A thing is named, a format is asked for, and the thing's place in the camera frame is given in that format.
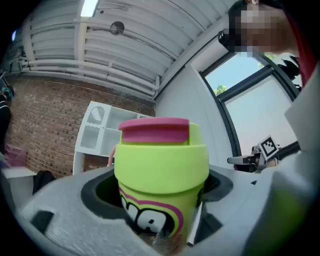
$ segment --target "brick wall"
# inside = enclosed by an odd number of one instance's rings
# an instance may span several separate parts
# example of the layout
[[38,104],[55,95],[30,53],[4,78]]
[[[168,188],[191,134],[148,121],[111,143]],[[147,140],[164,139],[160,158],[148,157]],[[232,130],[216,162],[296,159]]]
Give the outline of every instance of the brick wall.
[[155,115],[148,101],[85,82],[39,76],[7,81],[16,94],[6,143],[26,149],[27,168],[49,170],[57,178],[72,174],[77,135],[90,101]]
[[83,171],[87,172],[108,165],[108,157],[99,155],[84,154]]

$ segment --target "cup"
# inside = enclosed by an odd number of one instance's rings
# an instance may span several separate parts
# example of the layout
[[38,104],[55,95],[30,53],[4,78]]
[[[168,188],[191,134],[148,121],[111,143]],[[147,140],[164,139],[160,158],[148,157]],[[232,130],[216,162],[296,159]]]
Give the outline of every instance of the cup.
[[209,175],[201,129],[182,118],[126,121],[114,173],[134,231],[156,251],[183,250]]

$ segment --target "sky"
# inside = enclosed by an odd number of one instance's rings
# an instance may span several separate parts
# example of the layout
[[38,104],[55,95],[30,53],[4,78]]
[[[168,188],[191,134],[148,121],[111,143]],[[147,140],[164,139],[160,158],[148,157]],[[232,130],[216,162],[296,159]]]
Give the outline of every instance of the sky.
[[238,53],[207,75],[206,80],[213,90],[219,85],[229,89],[260,70],[258,63],[255,58],[248,57],[246,52]]

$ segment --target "white table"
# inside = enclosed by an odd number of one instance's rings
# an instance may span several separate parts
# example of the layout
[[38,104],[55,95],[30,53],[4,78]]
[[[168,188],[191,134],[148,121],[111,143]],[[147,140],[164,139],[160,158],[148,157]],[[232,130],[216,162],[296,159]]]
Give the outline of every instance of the white table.
[[26,167],[13,167],[1,170],[10,184],[13,202],[20,208],[32,196],[35,172]]
[[114,146],[119,143],[121,123],[142,118],[144,114],[91,101],[81,122],[76,138],[72,174],[83,171],[84,154],[109,157]]

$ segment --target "shelf compartment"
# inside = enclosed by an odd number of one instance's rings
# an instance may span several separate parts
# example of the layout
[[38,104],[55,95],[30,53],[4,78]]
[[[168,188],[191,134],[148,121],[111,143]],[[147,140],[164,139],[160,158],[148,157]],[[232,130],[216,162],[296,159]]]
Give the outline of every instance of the shelf compartment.
[[81,147],[95,149],[97,146],[100,129],[97,127],[86,126],[81,139]]
[[105,110],[101,106],[96,106],[91,109],[87,122],[95,125],[101,125],[105,116]]
[[106,123],[107,128],[118,129],[119,125],[125,121],[137,119],[138,114],[124,109],[112,107]]
[[114,146],[119,143],[120,137],[121,131],[106,128],[102,139],[100,154],[102,156],[109,156]]

